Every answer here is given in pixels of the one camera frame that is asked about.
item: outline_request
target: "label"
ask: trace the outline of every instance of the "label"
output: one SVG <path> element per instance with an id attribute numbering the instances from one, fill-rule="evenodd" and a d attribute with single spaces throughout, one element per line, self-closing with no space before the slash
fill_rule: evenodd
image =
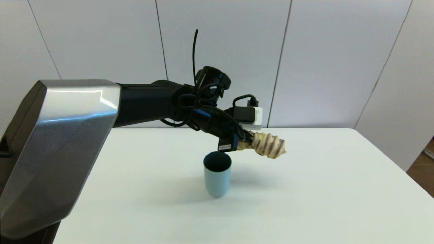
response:
<path id="1" fill-rule="evenodd" d="M 229 144 L 229 145 L 221 145 L 221 146 L 218 147 L 219 150 L 228 150 L 228 149 L 231 149 L 231 148 L 232 148 L 231 144 Z"/>

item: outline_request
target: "cup rim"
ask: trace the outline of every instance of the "cup rim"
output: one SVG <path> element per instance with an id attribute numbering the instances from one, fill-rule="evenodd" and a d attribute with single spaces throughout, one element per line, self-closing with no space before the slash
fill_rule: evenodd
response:
<path id="1" fill-rule="evenodd" d="M 230 156 L 224 152 L 211 152 L 204 158 L 204 167 L 211 172 L 225 172 L 231 165 Z"/>

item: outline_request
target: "black antenna wire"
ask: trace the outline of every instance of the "black antenna wire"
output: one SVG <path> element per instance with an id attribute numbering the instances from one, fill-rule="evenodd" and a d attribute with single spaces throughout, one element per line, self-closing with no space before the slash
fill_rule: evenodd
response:
<path id="1" fill-rule="evenodd" d="M 194 32 L 194 39 L 193 39 L 193 80 L 194 80 L 194 91 L 196 92 L 197 90 L 197 85 L 196 85 L 196 68 L 195 68 L 195 64 L 194 64 L 194 50 L 196 49 L 196 39 L 197 39 L 197 33 L 199 32 L 198 29 L 196 29 L 196 31 Z"/>

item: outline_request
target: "blue cup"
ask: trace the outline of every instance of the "blue cup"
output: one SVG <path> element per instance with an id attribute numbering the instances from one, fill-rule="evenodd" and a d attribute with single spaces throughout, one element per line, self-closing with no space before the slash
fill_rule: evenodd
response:
<path id="1" fill-rule="evenodd" d="M 232 160 L 224 152 L 212 152 L 204 158 L 205 187 L 208 193 L 219 198 L 229 190 Z"/>

